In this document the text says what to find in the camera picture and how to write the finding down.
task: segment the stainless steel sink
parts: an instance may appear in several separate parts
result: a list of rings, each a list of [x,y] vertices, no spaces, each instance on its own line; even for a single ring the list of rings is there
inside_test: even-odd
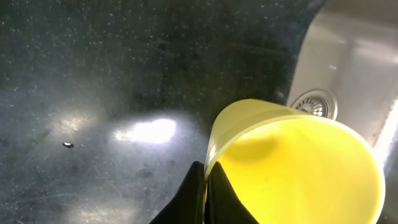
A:
[[[395,0],[327,1],[303,42],[287,103],[335,118],[374,146],[386,175],[378,223],[398,223],[397,9]]]

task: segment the black countertop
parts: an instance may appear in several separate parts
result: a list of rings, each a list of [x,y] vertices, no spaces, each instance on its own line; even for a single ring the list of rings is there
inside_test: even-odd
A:
[[[225,106],[285,103],[321,3],[1,1],[0,223],[148,223]]]

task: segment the countertop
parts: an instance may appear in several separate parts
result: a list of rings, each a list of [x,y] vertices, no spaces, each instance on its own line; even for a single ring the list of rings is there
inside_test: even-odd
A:
[[[1,1],[0,223],[148,223],[225,106],[286,102],[321,3]]]

